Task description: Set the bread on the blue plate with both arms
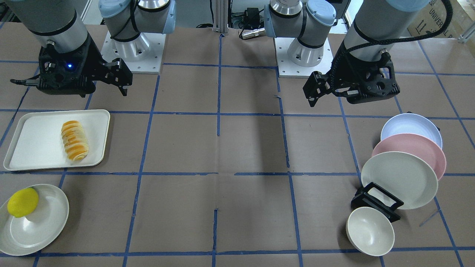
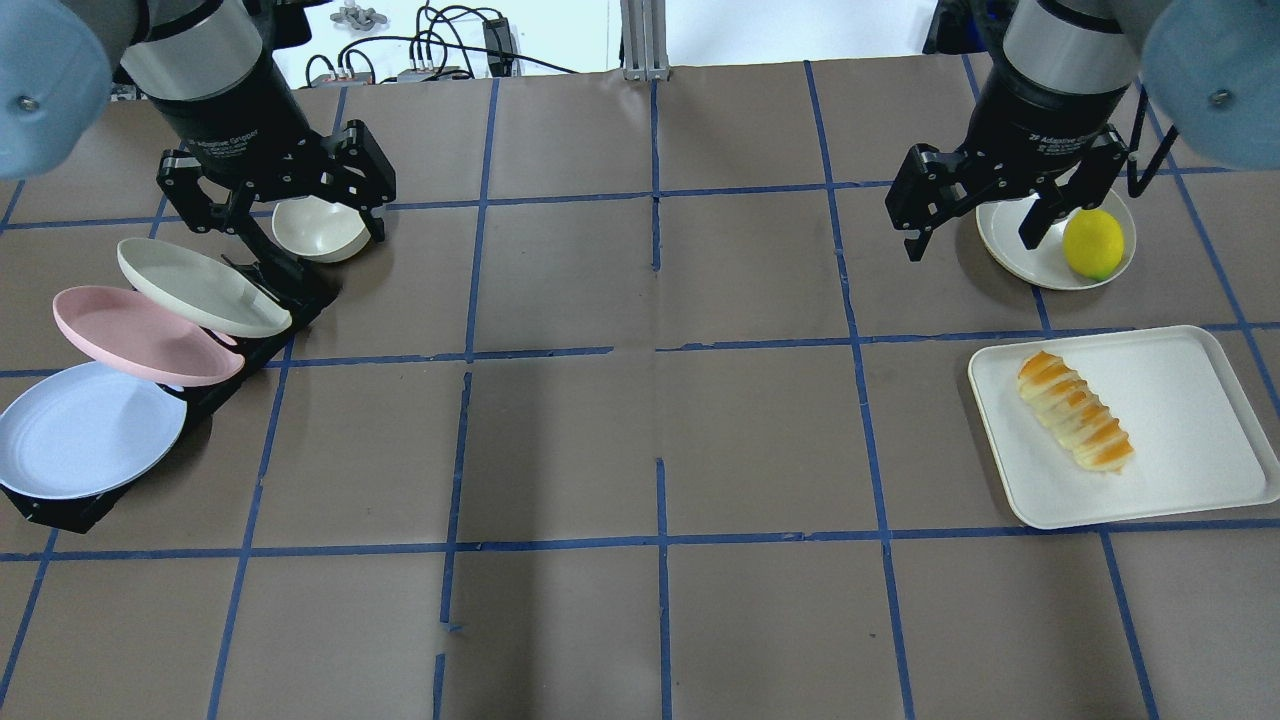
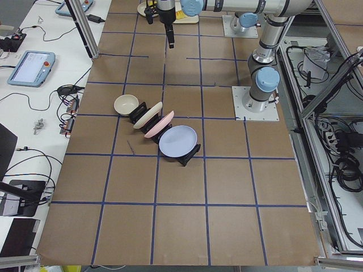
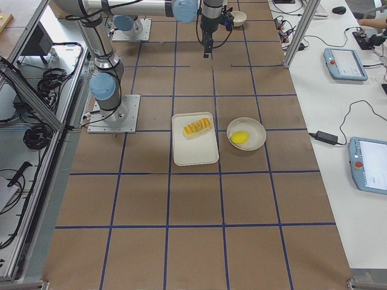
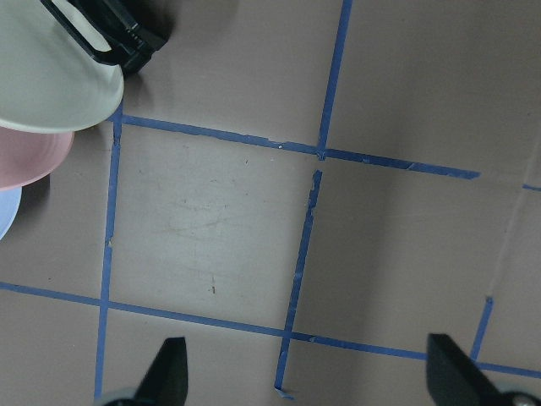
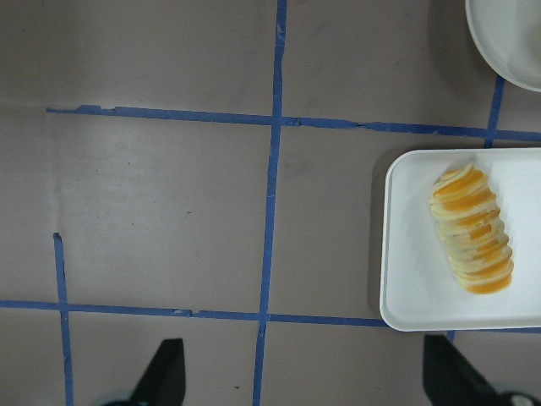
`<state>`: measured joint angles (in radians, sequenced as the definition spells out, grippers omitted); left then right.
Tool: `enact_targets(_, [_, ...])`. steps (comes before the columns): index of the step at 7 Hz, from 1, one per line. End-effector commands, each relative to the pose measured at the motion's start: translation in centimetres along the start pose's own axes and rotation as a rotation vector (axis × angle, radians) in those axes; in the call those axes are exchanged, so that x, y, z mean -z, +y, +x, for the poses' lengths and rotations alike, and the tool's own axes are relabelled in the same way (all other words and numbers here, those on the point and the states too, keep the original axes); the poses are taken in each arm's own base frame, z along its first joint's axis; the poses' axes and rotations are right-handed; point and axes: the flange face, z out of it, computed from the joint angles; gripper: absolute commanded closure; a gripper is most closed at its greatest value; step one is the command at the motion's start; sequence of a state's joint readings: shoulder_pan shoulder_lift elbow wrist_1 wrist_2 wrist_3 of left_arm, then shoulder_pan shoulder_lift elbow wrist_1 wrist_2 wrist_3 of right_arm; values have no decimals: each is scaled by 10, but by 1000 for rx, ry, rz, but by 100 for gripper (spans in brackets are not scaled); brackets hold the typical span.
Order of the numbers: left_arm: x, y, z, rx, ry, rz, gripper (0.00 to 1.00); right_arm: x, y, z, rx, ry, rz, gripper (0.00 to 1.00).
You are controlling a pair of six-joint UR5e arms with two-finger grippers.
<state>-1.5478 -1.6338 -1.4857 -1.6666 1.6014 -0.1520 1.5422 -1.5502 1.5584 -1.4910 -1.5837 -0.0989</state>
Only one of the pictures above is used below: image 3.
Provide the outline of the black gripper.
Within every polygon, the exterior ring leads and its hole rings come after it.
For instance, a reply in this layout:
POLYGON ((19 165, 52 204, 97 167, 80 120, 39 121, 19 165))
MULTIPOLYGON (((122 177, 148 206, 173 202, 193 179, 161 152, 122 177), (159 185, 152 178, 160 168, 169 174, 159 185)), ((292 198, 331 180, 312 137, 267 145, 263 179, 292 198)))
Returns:
MULTIPOLYGON (((157 11, 161 23, 173 23, 175 21, 175 1, 174 0, 157 0, 157 11)), ((165 24, 165 31, 168 41, 168 47, 174 48, 174 28, 172 24, 165 24)))

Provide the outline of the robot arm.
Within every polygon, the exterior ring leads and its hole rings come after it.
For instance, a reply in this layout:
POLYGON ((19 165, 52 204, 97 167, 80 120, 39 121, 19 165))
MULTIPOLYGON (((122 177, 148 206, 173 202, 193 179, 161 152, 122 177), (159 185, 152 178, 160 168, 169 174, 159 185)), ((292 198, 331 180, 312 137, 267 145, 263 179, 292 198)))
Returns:
POLYGON ((253 12, 236 12, 230 23, 234 32, 245 32, 258 24, 258 15, 253 12))
POLYGON ((263 112, 269 104, 271 94, 277 89, 280 75, 271 66, 274 53, 284 37, 288 22, 305 11, 311 1, 180 1, 181 10, 187 16, 199 15, 202 11, 232 11, 234 13, 251 12, 265 14, 265 26, 260 36, 258 47, 248 59, 252 86, 243 96, 242 103, 246 110, 254 113, 263 112))

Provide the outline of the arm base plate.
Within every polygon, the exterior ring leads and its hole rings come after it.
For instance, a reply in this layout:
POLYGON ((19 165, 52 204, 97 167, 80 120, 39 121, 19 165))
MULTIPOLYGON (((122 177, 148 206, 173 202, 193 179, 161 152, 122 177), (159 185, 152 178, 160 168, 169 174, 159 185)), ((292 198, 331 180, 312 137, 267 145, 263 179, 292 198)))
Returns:
POLYGON ((250 96, 250 86, 232 86, 235 119, 237 121, 279 121, 276 102, 271 94, 267 101, 256 101, 250 96))
POLYGON ((235 15, 223 15, 223 33, 225 37, 237 37, 246 39, 258 38, 257 25, 244 27, 240 24, 240 19, 235 15))

